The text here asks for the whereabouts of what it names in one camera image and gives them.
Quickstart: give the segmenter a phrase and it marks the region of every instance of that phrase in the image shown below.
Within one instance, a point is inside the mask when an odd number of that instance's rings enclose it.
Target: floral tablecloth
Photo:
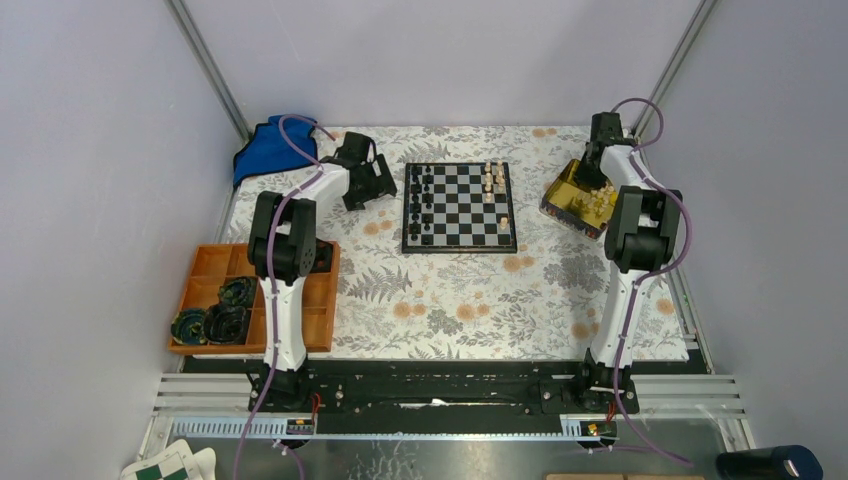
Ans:
[[[598,330],[608,266],[603,241],[563,227],[539,200],[579,157],[587,127],[363,127],[384,153],[397,198],[348,212],[341,201],[318,218],[318,236],[341,244],[333,358],[581,360]],[[316,133],[319,156],[335,144]],[[510,165],[516,255],[400,253],[403,166],[407,162]],[[257,195],[287,192],[314,167],[244,180],[224,241],[247,242]],[[659,279],[647,289],[634,358],[686,360],[675,305]]]

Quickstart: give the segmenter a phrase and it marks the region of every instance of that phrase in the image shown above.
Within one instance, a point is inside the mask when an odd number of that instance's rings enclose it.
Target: white robotic arm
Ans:
[[[627,145],[616,145],[604,149],[601,156],[601,171],[609,178],[610,182],[615,187],[616,191],[620,192],[622,187],[637,187],[642,190],[654,190],[648,186],[642,177],[630,164],[630,152],[633,147]],[[647,168],[642,163],[642,156],[639,152],[635,152],[634,161],[638,163],[643,172],[647,172]],[[651,220],[648,214],[639,216],[639,226],[655,227],[655,221]],[[590,347],[592,358],[598,363],[613,366],[615,362],[615,354],[618,349],[618,344],[621,339],[624,326],[624,317],[627,312],[627,304],[630,302],[630,297],[633,295],[633,285],[645,272],[639,270],[629,270],[622,272],[615,261],[610,261],[610,286],[607,294],[606,306],[604,307],[603,320],[600,323],[598,334]],[[638,295],[632,312],[632,320],[630,323],[630,335],[627,335],[624,343],[624,351],[622,352],[619,361],[619,368],[625,368],[632,363],[632,343],[633,332],[639,323],[639,314],[642,311],[642,303],[644,302],[644,294]]]
[[[316,217],[322,218],[324,209],[332,206],[337,199],[348,192],[350,172],[342,166],[324,165],[324,174],[312,185],[304,188],[292,197],[292,200],[312,200],[316,205]],[[288,235],[291,223],[283,223],[277,228],[277,233]],[[277,294],[271,288],[270,277],[261,277],[259,284],[265,294],[265,331],[268,339],[263,360],[271,365],[273,355],[277,355],[277,370],[297,370],[306,359],[306,346],[303,344],[302,311],[303,285],[306,277],[298,277],[291,285],[282,280],[274,280]],[[271,312],[276,303],[277,344],[273,343],[274,324],[271,322]]]
[[[616,383],[622,386],[621,391],[630,388],[633,334],[645,299],[645,283],[655,281],[645,278],[671,259],[680,220],[677,204],[657,191],[664,187],[647,173],[635,146],[633,138],[623,135],[617,113],[596,114],[574,176],[581,188],[597,189],[609,182],[618,192],[604,239],[604,252],[610,261],[604,316],[583,368],[572,381],[572,397],[590,410],[611,403]],[[679,192],[671,193],[680,196]],[[616,365],[620,346],[623,349]]]
[[[371,158],[369,150],[374,151]],[[302,299],[306,276],[316,256],[317,218],[323,217],[326,209],[339,198],[348,210],[362,210],[369,200],[397,194],[385,157],[376,154],[374,141],[365,135],[347,132],[335,155],[324,158],[321,164],[323,174],[314,182],[301,186],[282,207],[282,194],[262,192],[259,195],[248,244],[248,261],[255,267],[265,295],[268,341],[264,363],[268,369],[274,365],[282,372],[274,377],[275,385],[271,388],[291,397],[298,395],[296,374],[302,370],[306,359],[301,330]],[[374,164],[379,167],[379,175]],[[272,225],[278,208],[282,208],[279,224]],[[269,251],[272,236],[273,251]],[[268,271],[269,255],[274,280]],[[275,326],[276,342],[273,341]]]

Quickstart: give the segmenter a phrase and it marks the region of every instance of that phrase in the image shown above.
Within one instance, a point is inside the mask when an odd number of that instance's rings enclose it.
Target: metal frame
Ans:
[[[227,82],[224,81],[221,70],[218,69],[218,65],[212,58],[212,53],[209,52],[209,47],[206,46],[200,30],[198,30],[197,25],[194,23],[188,6],[183,0],[165,0],[165,4],[174,16],[174,20],[179,25],[180,30],[182,30],[186,43],[188,43],[192,52],[194,52],[197,62],[200,64],[204,73],[206,73],[212,90],[218,96],[218,100],[221,101],[227,117],[229,117],[230,122],[232,122],[233,127],[241,139],[247,142],[250,138],[250,128],[247,125],[247,120],[245,120],[244,115],[241,113],[241,109],[238,107],[238,103],[236,103],[230,88],[227,86]]]
[[[728,451],[754,447],[738,386],[729,375],[634,375],[641,420],[711,419]],[[139,459],[165,448],[172,436],[238,438],[244,429],[251,391],[241,374],[164,374]],[[579,422],[603,420],[602,414],[559,415],[558,433],[498,434],[286,434],[290,421],[309,419],[304,413],[259,413],[249,438],[290,440],[441,440],[441,441],[564,441],[586,440]]]
[[[650,99],[660,103],[672,84],[683,60],[700,34],[720,0],[702,0],[698,5],[671,59],[666,65]],[[194,52],[207,75],[210,85],[221,101],[243,141],[248,141],[250,129],[236,103],[232,92],[218,69],[202,35],[200,34],[184,0],[165,0],[177,24],[185,35],[186,42]],[[634,131],[641,136],[647,129],[653,112],[643,109],[634,124]],[[220,242],[226,231],[234,206],[235,190],[228,192],[222,217],[216,232]],[[687,347],[698,348],[703,353],[709,372],[714,372],[712,357],[701,337],[697,310],[688,296],[688,285],[684,272],[677,270],[668,276],[675,304],[680,309],[681,324]],[[754,441],[744,406],[739,398],[737,385],[731,376],[725,375],[634,375],[633,380],[639,394],[641,411],[634,415],[642,419],[712,419],[721,431],[728,451],[754,448]],[[172,435],[231,435],[247,418],[247,405],[251,391],[250,383],[241,374],[164,374],[160,384],[153,415],[150,419],[139,459],[149,458],[161,452]],[[261,428],[278,433],[287,419],[303,418],[303,414],[260,413],[257,415]],[[434,439],[434,440],[562,440],[573,441],[570,423],[577,420],[598,420],[601,415],[561,415],[561,435],[374,435],[374,439]],[[363,435],[333,435],[333,438],[367,439]]]
[[[721,0],[701,0],[701,3],[698,4],[698,7],[695,9],[695,14],[692,16],[692,20],[690,20],[689,25],[686,26],[686,30],[683,32],[680,42],[674,49],[674,53],[671,54],[671,59],[669,59],[662,75],[660,75],[660,79],[654,87],[654,90],[651,92],[651,96],[648,97],[657,105],[662,102],[663,97],[665,97],[666,92],[668,92],[669,86],[671,86],[674,78],[677,76],[680,66],[683,64],[683,60],[686,58],[686,55],[689,53],[689,50],[695,43],[695,40],[697,40],[698,35],[700,35],[701,29],[704,27],[707,19],[709,19],[710,15],[712,15],[715,10],[715,7],[720,2]],[[636,122],[633,124],[633,130],[637,136],[641,137],[645,133],[653,115],[654,111],[650,107],[645,106],[642,109],[642,113],[639,114],[636,118]]]

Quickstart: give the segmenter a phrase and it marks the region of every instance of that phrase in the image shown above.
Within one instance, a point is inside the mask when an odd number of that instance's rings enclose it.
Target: black and white chessboard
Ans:
[[[486,201],[485,163],[408,163],[403,196],[403,253],[516,253],[509,165],[505,188]],[[492,174],[497,166],[493,163]],[[501,218],[507,217],[506,228]]]

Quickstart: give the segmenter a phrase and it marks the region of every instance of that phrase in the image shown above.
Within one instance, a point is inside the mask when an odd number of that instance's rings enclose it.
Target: wooden tray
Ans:
[[[341,248],[333,245],[328,273],[312,273],[303,287],[303,341],[308,352],[329,352],[333,344],[336,291],[339,285]],[[187,308],[209,308],[218,303],[218,289],[235,277],[254,277],[247,261],[247,244],[200,245],[176,316]],[[265,297],[257,283],[256,298],[244,345],[180,345],[169,338],[168,350],[180,355],[243,355],[265,352]]]

